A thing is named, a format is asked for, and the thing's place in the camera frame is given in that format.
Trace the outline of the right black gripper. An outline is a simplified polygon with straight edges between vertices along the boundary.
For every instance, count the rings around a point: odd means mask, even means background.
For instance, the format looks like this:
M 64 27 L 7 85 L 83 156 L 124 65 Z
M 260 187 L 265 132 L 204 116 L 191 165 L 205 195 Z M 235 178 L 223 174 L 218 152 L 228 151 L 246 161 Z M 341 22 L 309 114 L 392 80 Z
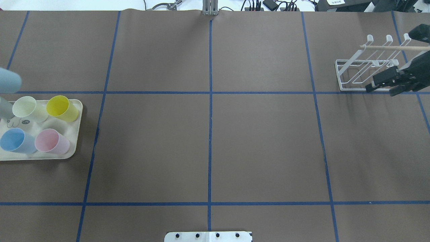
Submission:
M 413 40 L 429 43 L 429 25 L 420 24 L 413 28 L 409 37 Z M 372 92 L 382 87 L 393 87 L 390 89 L 390 96 L 395 96 L 403 92 L 418 92 L 429 86 L 430 75 L 430 53 L 426 51 L 405 66 L 398 69 L 398 66 L 392 66 L 388 69 L 374 75 L 373 81 L 365 86 L 366 92 Z

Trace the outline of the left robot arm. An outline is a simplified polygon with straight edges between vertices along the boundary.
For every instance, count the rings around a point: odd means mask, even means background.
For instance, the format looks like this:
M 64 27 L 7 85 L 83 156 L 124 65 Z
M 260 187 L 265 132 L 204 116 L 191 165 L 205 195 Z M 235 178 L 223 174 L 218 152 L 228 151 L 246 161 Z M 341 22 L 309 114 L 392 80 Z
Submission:
M 19 74 L 0 68 L 0 93 L 16 93 L 20 91 L 22 83 Z

